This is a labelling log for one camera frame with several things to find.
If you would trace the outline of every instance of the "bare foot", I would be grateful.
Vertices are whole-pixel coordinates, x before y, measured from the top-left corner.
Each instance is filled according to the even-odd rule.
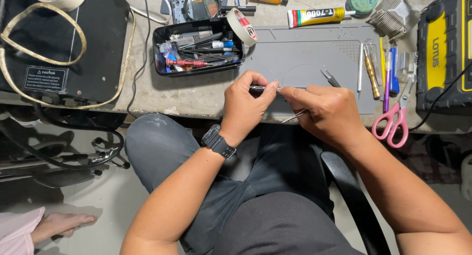
[[[74,233],[76,227],[95,222],[97,219],[97,216],[87,214],[51,213],[43,217],[41,222],[31,232],[33,244],[36,245],[55,235],[70,236]]]

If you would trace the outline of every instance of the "red screwdriver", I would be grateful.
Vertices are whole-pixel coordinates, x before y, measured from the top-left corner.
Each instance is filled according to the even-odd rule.
[[[167,59],[166,64],[167,65],[176,64],[176,65],[180,65],[180,66],[192,65],[192,66],[197,66],[197,67],[213,65],[211,63],[207,63],[207,62],[204,62],[204,61],[201,61],[201,60],[183,60],[183,59],[178,59],[178,60]]]

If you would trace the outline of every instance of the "wristwatch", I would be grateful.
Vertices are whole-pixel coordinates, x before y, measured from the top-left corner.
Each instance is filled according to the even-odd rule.
[[[202,137],[202,146],[208,146],[214,152],[230,159],[236,153],[236,148],[229,146],[225,138],[219,135],[221,126],[215,124]]]

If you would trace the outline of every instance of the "brass screwdriver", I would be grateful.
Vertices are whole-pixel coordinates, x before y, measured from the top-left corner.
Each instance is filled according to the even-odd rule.
[[[372,83],[372,92],[374,93],[374,98],[380,98],[381,91],[379,89],[379,85],[377,84],[377,80],[375,78],[375,72],[374,72],[374,67],[372,65],[372,61],[367,55],[367,50],[364,50],[364,56],[365,56],[365,66],[367,68],[367,73],[369,74],[370,82]]]

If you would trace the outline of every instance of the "magnifying glass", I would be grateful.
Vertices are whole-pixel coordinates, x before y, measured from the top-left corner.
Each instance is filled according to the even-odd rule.
[[[215,18],[237,8],[241,12],[255,12],[256,6],[222,6],[220,0],[185,0],[183,12],[191,21]]]

